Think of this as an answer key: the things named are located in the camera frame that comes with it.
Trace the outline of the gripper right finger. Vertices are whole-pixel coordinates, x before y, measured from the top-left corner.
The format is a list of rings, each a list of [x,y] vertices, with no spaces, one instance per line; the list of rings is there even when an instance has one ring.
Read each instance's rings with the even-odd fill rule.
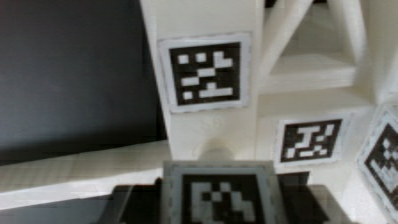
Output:
[[[309,184],[309,173],[277,175],[290,224],[355,224],[325,185]]]

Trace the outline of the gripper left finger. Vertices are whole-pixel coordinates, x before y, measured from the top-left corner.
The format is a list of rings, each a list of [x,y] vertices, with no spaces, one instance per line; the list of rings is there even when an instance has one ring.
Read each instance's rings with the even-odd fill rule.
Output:
[[[160,224],[160,185],[114,188],[96,224]]]

